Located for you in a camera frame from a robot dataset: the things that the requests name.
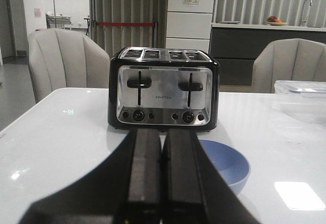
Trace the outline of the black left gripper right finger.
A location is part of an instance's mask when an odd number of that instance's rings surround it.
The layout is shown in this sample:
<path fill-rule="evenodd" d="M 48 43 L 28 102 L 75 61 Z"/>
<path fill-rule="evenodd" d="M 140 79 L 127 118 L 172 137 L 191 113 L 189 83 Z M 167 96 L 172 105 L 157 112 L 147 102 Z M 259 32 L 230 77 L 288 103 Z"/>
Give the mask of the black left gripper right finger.
<path fill-rule="evenodd" d="M 163 223 L 258 223 L 213 166 L 195 132 L 168 131 L 162 172 Z"/>

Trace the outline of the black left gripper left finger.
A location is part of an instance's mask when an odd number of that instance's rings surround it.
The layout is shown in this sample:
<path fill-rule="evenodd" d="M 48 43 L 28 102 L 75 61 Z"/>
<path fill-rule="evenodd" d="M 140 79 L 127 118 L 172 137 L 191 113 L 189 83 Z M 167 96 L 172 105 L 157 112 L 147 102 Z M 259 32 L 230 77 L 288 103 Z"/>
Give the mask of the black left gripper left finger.
<path fill-rule="evenodd" d="M 159 223 L 160 138 L 132 129 L 99 166 L 30 205 L 20 223 Z"/>

